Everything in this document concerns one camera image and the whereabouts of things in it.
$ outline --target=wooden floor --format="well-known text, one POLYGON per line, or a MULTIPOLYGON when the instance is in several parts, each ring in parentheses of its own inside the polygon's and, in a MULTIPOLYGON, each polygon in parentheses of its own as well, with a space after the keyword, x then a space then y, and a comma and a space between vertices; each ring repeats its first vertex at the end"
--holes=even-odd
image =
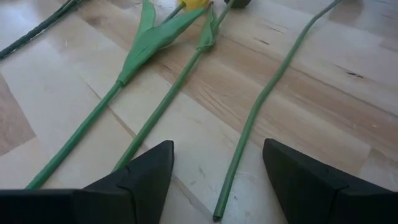
MULTIPOLYGON (((0 2, 0 49, 64 0, 0 2)), ((176 5, 154 0, 160 22, 176 5)), ((251 105, 295 38, 331 0, 252 0, 230 12, 140 153, 165 139, 176 161, 162 223, 211 223, 251 105)), ((0 62, 0 188, 23 188, 104 97, 121 70, 141 0, 91 0, 0 62)), ((216 1, 218 12, 225 4, 216 1)), ((110 104, 45 188, 108 174, 195 51, 203 18, 110 104)), ((223 223, 285 223, 261 159, 265 138, 398 190, 398 2, 344 1, 311 29, 264 103, 223 223)))

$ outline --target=yellow tulip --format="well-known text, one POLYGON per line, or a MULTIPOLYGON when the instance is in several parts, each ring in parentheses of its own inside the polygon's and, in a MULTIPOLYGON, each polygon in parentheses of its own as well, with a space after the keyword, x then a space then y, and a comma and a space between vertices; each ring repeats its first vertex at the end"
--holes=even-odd
POLYGON ((185 11, 204 8, 207 6, 207 4, 209 4, 209 0, 178 0, 179 4, 183 2, 185 3, 185 11))

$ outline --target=tulip leaf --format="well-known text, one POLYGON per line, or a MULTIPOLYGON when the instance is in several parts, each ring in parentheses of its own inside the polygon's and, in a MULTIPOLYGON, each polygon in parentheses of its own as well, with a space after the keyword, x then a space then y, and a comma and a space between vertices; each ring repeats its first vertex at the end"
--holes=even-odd
POLYGON ((149 0, 143 0, 141 18, 139 20, 139 26, 134 42, 141 34, 154 26, 155 19, 156 11, 154 5, 149 0))
POLYGON ((207 50, 216 42, 216 36, 218 32, 218 27, 215 27, 216 19, 217 15, 213 9, 213 3, 210 3, 207 10, 206 21, 202 27, 199 37, 197 49, 204 48, 207 50))
POLYGON ((205 9, 196 9, 176 16, 159 26, 150 28, 136 37, 118 81, 126 85, 137 69, 146 62, 156 51, 171 44, 189 25, 201 16, 205 9))

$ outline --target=green leaf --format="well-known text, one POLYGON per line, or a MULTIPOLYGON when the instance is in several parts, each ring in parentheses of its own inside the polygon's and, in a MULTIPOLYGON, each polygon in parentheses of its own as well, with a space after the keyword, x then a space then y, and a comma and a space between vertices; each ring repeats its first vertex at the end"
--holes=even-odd
POLYGON ((141 18, 139 20, 139 26, 136 34, 136 39, 143 34, 145 31, 152 28, 155 24, 156 11, 154 5, 149 0, 143 0, 141 18))
POLYGON ((218 32, 218 27, 215 27, 216 19, 217 16, 213 9, 213 3, 210 3, 207 10, 206 21, 199 37, 197 49, 204 48, 207 50, 216 42, 218 32))
POLYGON ((189 25, 201 16, 205 9, 195 9, 157 26, 150 28, 136 37, 118 81, 126 85, 137 69, 146 62, 156 51, 171 44, 189 25))

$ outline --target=green stem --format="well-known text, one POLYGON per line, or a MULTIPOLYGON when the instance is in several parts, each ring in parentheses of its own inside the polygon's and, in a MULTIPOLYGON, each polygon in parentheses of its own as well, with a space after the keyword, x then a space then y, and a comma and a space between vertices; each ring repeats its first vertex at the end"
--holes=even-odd
POLYGON ((202 54, 203 51, 204 51, 204 49, 198 49, 195 52, 195 54, 192 56, 192 58, 189 60, 189 62, 183 69, 181 75, 177 78, 177 80, 175 81, 175 83, 173 84, 171 89, 167 92, 167 94, 165 95, 163 100, 157 106, 156 110, 152 113, 150 118, 147 120, 147 122, 144 124, 144 126, 141 128, 141 130, 138 132, 137 136, 134 138, 134 140, 132 141, 130 146, 126 149, 123 156, 120 158, 118 163, 115 165, 113 171, 124 167, 131 160, 131 158, 135 155, 135 153, 138 151, 139 147, 144 142, 147 135, 150 133, 152 128, 155 126, 156 122, 158 122, 160 117, 163 115, 164 111, 167 109, 169 104, 173 101, 174 97, 180 91, 181 86, 184 82, 184 79, 187 77, 190 70, 192 69, 195 62, 198 60, 199 56, 202 54))
POLYGON ((223 188, 221 189, 220 196, 217 201, 217 206, 215 208, 214 214, 213 214, 213 219, 215 221, 221 220, 225 211, 225 207, 228 201, 229 193, 231 191, 232 183, 234 180, 234 176, 236 173, 236 169, 238 168, 239 161, 241 159, 243 149, 249 139, 249 135, 251 132, 251 128, 254 124, 254 121, 256 119, 256 116, 258 112, 261 109, 261 106, 264 102, 264 100, 267 98, 269 93, 272 91, 272 89, 275 87, 276 83, 280 80, 280 78, 283 76, 285 73, 286 69, 288 68, 289 64, 291 63, 297 49, 299 49, 301 43, 304 40, 305 35, 307 34, 308 30, 311 28, 311 26, 326 12, 328 12, 330 9, 335 7, 341 0, 336 0, 333 3, 331 3, 328 7, 326 7, 324 10, 319 12, 316 16, 314 16, 310 22, 304 27, 303 31, 300 33, 299 37, 295 41, 293 47, 291 50, 288 52, 286 58, 278 68, 278 70, 275 72, 275 75, 271 78, 269 83, 266 85, 266 87, 261 91, 260 95, 257 97, 256 102, 253 104, 253 107, 250 111, 250 114, 248 116, 248 119, 246 120, 246 124, 244 125, 243 131, 241 138, 239 139, 238 145, 236 146, 236 150, 234 153, 234 156, 232 158, 232 161, 229 165, 225 181, 223 184, 223 188))
POLYGON ((172 13, 166 17, 166 19, 165 19, 163 22, 167 22, 167 21, 171 20, 171 18, 173 18, 175 15, 177 15, 177 13, 178 13, 179 11, 181 11, 181 9, 183 9, 185 6, 186 6, 186 5, 185 5, 185 2, 179 4, 179 5, 174 9, 174 11, 172 11, 172 13))
POLYGON ((91 127, 94 121, 104 111, 108 103, 112 100, 115 94, 122 87, 121 82, 116 82, 106 96, 100 101, 96 108, 88 115, 88 117, 80 124, 79 128, 73 133, 65 145, 57 152, 57 154, 50 160, 50 162, 33 178, 26 189, 38 189, 57 169, 62 161, 68 156, 73 148, 79 143, 87 130, 91 127))
POLYGON ((33 28, 26 35, 22 36, 10 46, 1 50, 0 52, 0 60, 5 59, 10 56, 17 49, 23 47, 25 44, 28 44, 31 40, 41 34, 45 29, 49 28, 56 22, 58 22, 63 16, 67 15, 69 12, 72 12, 74 8, 76 8, 81 2, 84 0, 68 0, 64 3, 54 14, 52 14, 48 19, 44 20, 37 27, 33 28))

